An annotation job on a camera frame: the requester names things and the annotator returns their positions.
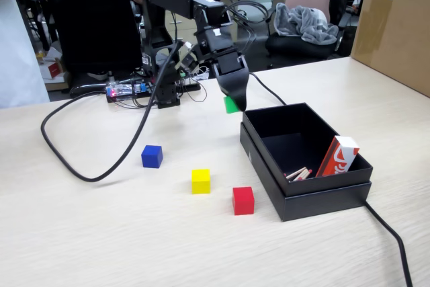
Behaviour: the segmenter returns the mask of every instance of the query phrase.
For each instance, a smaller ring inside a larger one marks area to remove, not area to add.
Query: red cube
[[[234,215],[254,214],[254,194],[251,187],[233,188]]]

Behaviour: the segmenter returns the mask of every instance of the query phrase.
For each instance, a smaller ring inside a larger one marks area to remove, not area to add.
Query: white shirt
[[[16,0],[0,0],[0,108],[49,102]]]

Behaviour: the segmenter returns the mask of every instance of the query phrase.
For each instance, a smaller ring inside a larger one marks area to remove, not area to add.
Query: robotic arm
[[[179,105],[175,82],[180,80],[179,71],[192,72],[200,63],[210,63],[221,91],[232,98],[241,111],[247,107],[248,66],[244,56],[236,49],[231,39],[229,25],[232,24],[226,6],[215,0],[143,0],[146,38],[144,41],[144,71],[152,76],[164,63],[157,53],[174,44],[165,27],[165,10],[194,19],[197,25],[197,44],[179,63],[179,55],[169,65],[163,82],[156,93],[157,101],[167,106]]]

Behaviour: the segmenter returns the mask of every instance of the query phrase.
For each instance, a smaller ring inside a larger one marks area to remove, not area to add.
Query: blue cube
[[[143,167],[160,168],[162,161],[163,151],[161,150],[161,146],[145,146],[142,152]]]

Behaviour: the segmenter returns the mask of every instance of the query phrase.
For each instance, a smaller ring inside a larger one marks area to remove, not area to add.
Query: red object
[[[346,173],[359,147],[350,137],[335,136],[315,177]]]
[[[251,187],[233,188],[234,215],[254,214],[254,194]]]

